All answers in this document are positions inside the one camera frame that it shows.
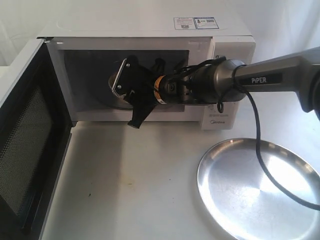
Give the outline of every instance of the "metal plate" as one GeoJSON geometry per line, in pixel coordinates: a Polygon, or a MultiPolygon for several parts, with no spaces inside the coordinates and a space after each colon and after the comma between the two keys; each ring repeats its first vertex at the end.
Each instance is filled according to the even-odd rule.
{"type": "MultiPolygon", "coordinates": [[[[262,141],[261,154],[274,178],[295,195],[320,203],[320,177],[302,158],[262,141]]],[[[320,239],[320,212],[278,190],[256,156],[256,140],[226,140],[202,157],[197,185],[215,221],[238,240],[320,239]]]]}

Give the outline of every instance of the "mesh screen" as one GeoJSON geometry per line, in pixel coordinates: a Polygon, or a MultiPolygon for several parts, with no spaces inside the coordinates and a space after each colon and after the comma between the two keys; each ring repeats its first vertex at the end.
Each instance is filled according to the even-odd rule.
{"type": "Polygon", "coordinates": [[[36,87],[4,146],[0,146],[0,195],[19,215],[49,136],[52,119],[36,87]]]}

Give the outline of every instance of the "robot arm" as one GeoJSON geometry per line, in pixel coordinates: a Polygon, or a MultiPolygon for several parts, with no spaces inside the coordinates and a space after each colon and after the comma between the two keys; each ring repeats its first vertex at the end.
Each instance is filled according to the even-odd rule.
{"type": "MultiPolygon", "coordinates": [[[[152,69],[163,69],[157,60],[152,69]]],[[[123,60],[112,92],[133,106],[130,126],[139,128],[158,104],[207,105],[218,102],[233,84],[249,92],[296,92],[305,112],[320,111],[320,47],[255,64],[235,59],[207,60],[162,75],[139,65],[135,56],[123,60]]],[[[236,102],[243,93],[230,90],[224,102],[236,102]]]]}

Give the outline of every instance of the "midea logo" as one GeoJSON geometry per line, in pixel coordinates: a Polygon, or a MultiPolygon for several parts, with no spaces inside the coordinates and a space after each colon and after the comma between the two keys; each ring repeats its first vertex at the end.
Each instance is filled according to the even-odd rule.
{"type": "Polygon", "coordinates": [[[225,121],[216,121],[216,120],[211,120],[210,121],[211,124],[225,124],[225,121]]]}

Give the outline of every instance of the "microwave door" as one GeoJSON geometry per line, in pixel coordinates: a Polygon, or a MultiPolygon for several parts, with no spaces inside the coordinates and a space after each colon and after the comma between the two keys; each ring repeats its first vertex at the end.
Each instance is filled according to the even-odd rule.
{"type": "Polygon", "coordinates": [[[31,40],[0,78],[0,239],[37,240],[71,118],[46,44],[31,40]]]}

